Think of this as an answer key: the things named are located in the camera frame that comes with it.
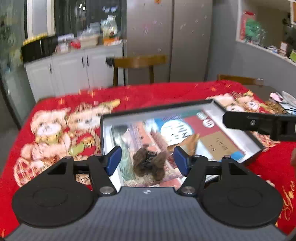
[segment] chair leg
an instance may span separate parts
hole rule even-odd
[[[150,84],[154,83],[154,68],[153,65],[149,66],[149,78],[150,78]]]
[[[113,86],[118,86],[118,68],[113,70]]]

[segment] silver screw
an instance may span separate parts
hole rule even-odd
[[[105,187],[100,188],[100,193],[103,193],[103,194],[111,194],[111,193],[113,193],[113,191],[114,191],[114,188],[109,187],[109,186],[105,186]]]
[[[191,186],[186,186],[181,189],[181,192],[184,194],[193,194],[195,193],[195,188]]]

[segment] white cabinet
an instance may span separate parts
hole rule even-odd
[[[83,51],[55,56],[52,63],[61,95],[89,89],[87,63]]]
[[[122,45],[98,46],[26,64],[35,100],[113,86],[113,68],[106,65],[106,58],[122,55]],[[118,84],[124,85],[123,69],[118,71]]]
[[[113,86],[113,68],[106,65],[107,57],[122,57],[122,48],[109,46],[85,51],[90,88]],[[124,85],[123,69],[118,71],[118,84]]]
[[[56,96],[51,58],[26,64],[25,68],[36,102],[46,97]]]

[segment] wooden chair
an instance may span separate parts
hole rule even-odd
[[[118,68],[139,69],[149,67],[150,84],[154,83],[154,65],[166,63],[165,55],[147,55],[133,58],[107,58],[106,64],[114,68],[113,86],[118,86]]]
[[[242,85],[259,85],[259,86],[263,86],[263,79],[232,76],[232,75],[226,75],[226,74],[219,74],[218,75],[218,80],[232,80],[232,81],[235,81],[235,82],[239,82]]]

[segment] stainless steel refrigerator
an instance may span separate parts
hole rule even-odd
[[[165,54],[167,64],[155,67],[156,83],[203,81],[212,5],[212,0],[126,0],[125,56]],[[149,83],[148,70],[129,69],[127,79]]]

